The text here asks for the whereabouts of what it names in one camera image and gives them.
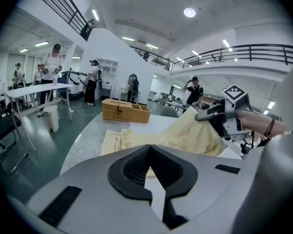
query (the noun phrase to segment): black cap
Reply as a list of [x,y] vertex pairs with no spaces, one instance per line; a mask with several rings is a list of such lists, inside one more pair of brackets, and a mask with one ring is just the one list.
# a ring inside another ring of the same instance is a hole
[[58,49],[58,50],[60,50],[60,49],[61,49],[61,46],[57,43],[57,44],[54,45],[53,48],[54,48],[54,49]]

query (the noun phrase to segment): cream fabric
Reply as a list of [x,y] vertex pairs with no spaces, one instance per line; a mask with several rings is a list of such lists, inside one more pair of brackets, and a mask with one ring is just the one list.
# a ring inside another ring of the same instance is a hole
[[196,154],[218,156],[227,146],[208,121],[194,119],[196,114],[197,111],[189,107],[171,126],[154,135],[137,135],[127,129],[120,133],[108,130],[101,155],[130,147],[156,144]]

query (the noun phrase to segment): white table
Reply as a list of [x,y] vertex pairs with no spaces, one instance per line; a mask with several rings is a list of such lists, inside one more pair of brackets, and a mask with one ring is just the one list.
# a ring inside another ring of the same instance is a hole
[[[87,159],[100,156],[102,143],[107,130],[120,132],[122,129],[130,129],[136,134],[156,134],[169,127],[177,118],[151,115],[148,124],[122,122],[102,118],[102,114],[96,116],[79,134],[66,159],[60,174]],[[232,149],[227,147],[219,157],[241,159]],[[146,178],[145,188],[152,192],[151,208],[161,219],[163,216],[165,190],[156,177]]]
[[[68,88],[72,87],[72,86],[73,85],[62,84],[62,83],[57,83],[57,85],[53,85],[51,83],[51,84],[35,85],[35,86],[23,87],[23,88],[18,88],[18,89],[6,91],[6,95],[11,100],[13,113],[20,119],[21,124],[24,128],[24,132],[25,132],[30,144],[32,145],[34,151],[36,151],[36,148],[33,145],[33,142],[31,141],[31,139],[29,138],[28,132],[24,126],[23,117],[27,116],[29,114],[32,114],[32,113],[34,113],[34,112],[36,112],[46,106],[56,104],[59,101],[61,101],[62,98],[57,98],[57,93],[56,93],[55,98],[52,101],[50,101],[51,93],[49,93],[47,103],[45,103],[43,105],[37,105],[36,102],[34,101],[33,95],[36,93],[39,93],[39,92],[43,92],[43,91],[58,90],[58,89],[66,88],[66,100],[65,101],[67,104],[67,112],[68,112],[69,118],[72,119],[72,115],[71,115],[70,107],[69,107],[69,98],[68,98]],[[21,112],[20,107],[19,107],[19,98],[22,98],[23,96],[27,96],[27,95],[30,96],[31,103],[33,104],[34,107],[31,109],[28,109],[26,111]],[[15,100],[17,111],[14,109],[13,99]]]

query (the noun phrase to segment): white ceiling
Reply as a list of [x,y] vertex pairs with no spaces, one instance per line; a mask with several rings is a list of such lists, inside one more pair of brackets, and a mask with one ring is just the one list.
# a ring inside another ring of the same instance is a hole
[[[275,0],[97,0],[94,3],[101,17],[97,22],[99,27],[106,27],[119,37],[134,38],[136,41],[127,42],[129,45],[147,49],[140,41],[158,46],[158,50],[152,51],[166,57],[175,57],[189,45],[233,30],[236,25],[259,23],[262,17],[266,20],[284,17]],[[266,9],[268,5],[273,5],[272,10]],[[187,7],[196,10],[194,18],[184,16]],[[209,43],[209,49],[204,51],[216,49],[220,44]]]
[[[49,44],[34,46],[43,41]],[[65,55],[72,41],[18,8],[11,12],[0,31],[0,51],[19,53],[27,48],[24,54],[43,57],[52,52],[56,43],[61,45],[61,55]],[[81,57],[82,54],[83,49],[77,46],[74,55]]]

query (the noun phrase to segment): black slot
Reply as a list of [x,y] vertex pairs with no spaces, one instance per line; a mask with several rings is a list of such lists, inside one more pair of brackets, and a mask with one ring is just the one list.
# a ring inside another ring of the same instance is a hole
[[67,213],[82,190],[75,186],[67,186],[39,215],[49,225],[56,227]]
[[238,174],[240,171],[240,168],[221,165],[221,164],[216,165],[215,168],[224,172],[232,173],[232,174]]

